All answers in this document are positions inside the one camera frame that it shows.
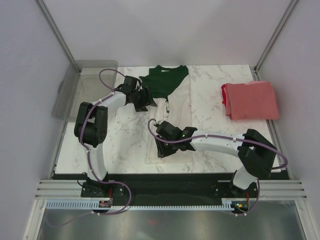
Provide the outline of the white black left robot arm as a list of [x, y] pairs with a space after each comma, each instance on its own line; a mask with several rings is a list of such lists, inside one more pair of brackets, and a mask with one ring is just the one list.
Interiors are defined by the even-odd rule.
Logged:
[[106, 196], [110, 185], [104, 181], [108, 174], [103, 156], [103, 142], [108, 133], [108, 117], [110, 113], [128, 104], [134, 106], [136, 112], [147, 112], [148, 106], [156, 107], [151, 92], [142, 81], [126, 75], [124, 82], [111, 92], [94, 102], [82, 102], [79, 106], [74, 135], [83, 146], [87, 161], [87, 176], [95, 182], [92, 191], [99, 197]]

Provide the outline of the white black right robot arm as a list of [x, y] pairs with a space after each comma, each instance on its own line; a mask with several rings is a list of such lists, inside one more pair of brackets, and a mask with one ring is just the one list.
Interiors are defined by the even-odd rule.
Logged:
[[210, 131], [185, 127], [180, 129], [168, 121], [156, 121], [154, 137], [159, 158], [168, 157], [177, 151], [210, 151], [236, 157], [242, 167], [235, 171], [229, 191], [235, 197], [242, 196], [257, 180], [269, 179], [277, 148], [254, 129], [244, 134], [217, 134]]

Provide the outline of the cream green raglan t-shirt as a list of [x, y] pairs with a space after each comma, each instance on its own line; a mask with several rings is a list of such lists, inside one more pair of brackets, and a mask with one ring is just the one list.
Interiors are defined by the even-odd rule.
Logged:
[[[148, 75], [140, 79], [157, 104], [157, 107], [148, 110], [150, 119], [165, 120], [180, 129], [191, 126], [191, 80], [187, 66], [168, 68], [158, 65], [150, 68]], [[146, 164], [182, 164], [192, 161], [191, 151], [178, 150], [170, 156], [159, 157], [156, 140], [148, 134]]]

